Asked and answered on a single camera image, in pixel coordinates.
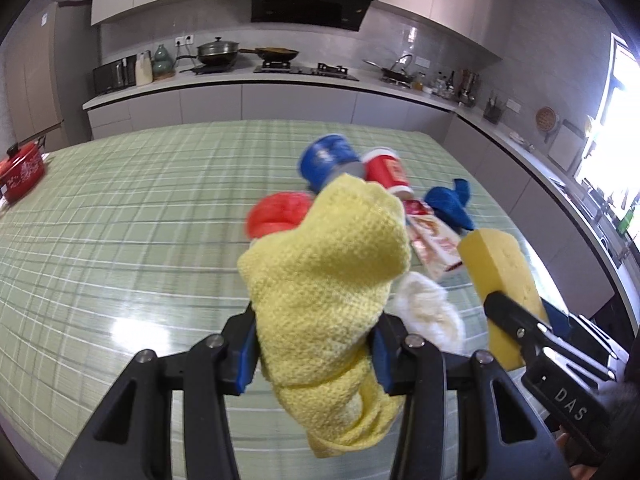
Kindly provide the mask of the person's right hand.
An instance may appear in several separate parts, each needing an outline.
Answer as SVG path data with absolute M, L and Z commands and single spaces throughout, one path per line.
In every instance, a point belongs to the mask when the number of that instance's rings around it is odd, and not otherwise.
M 583 446 L 564 429 L 556 435 L 555 443 L 570 467 L 570 475 L 575 480 L 591 479 L 604 462 L 601 454 L 594 452 L 589 446 Z

